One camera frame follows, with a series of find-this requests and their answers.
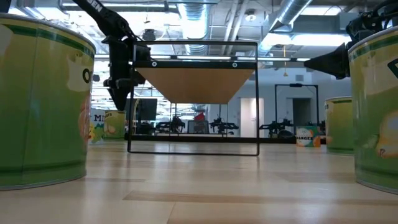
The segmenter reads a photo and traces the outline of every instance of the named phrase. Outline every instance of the exposed ductwork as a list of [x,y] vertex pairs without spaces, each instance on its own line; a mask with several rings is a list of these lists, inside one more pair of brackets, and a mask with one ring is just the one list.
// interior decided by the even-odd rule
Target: exposed ductwork
[[[265,35],[268,32],[281,28],[283,26],[292,25],[292,23],[298,18],[303,10],[312,2],[312,0],[283,0],[280,4],[280,9],[275,13],[267,16],[264,22],[266,28]],[[258,52],[259,55],[266,55],[271,45],[267,45],[264,39],[259,44]]]
[[[207,4],[178,4],[182,18],[182,34],[184,39],[205,40],[208,38],[208,22],[210,6]],[[186,45],[190,55],[205,55],[208,45]]]

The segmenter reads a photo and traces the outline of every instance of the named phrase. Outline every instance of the ceiling pipe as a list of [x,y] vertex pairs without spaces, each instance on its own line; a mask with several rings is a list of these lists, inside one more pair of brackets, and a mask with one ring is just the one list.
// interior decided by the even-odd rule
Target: ceiling pipe
[[[224,41],[228,40],[229,35],[231,33],[231,29],[232,29],[232,25],[234,23],[234,19],[235,19],[235,15],[236,15],[236,10],[238,8],[238,4],[239,4],[239,0],[234,0],[234,2],[232,3],[231,14],[229,15],[229,21],[228,21],[228,24],[226,26]],[[221,48],[220,55],[224,54],[225,48],[226,48],[226,46],[223,45],[222,48]]]
[[[184,39],[206,40],[208,38],[208,25],[210,6],[207,4],[177,4],[182,18],[182,35]],[[186,45],[187,54],[200,55],[208,53],[208,45]]]
[[[264,23],[267,26],[265,35],[267,36],[270,31],[282,26],[291,25],[311,2],[312,0],[283,0],[279,11],[275,12],[277,13],[276,17],[273,17],[274,14],[267,16]],[[263,39],[258,47],[260,56],[267,55],[272,48],[271,45],[266,43],[266,36],[262,37]]]
[[[248,3],[249,3],[249,0],[243,0],[241,9],[239,10],[238,20],[236,21],[234,29],[233,29],[231,41],[235,41],[236,37],[238,36],[238,31],[239,31],[239,28],[241,27],[241,23],[242,23],[242,20],[244,17],[244,13],[246,12],[246,8],[248,7]],[[228,50],[226,52],[227,55],[231,54],[232,47],[233,47],[232,45],[228,46]]]

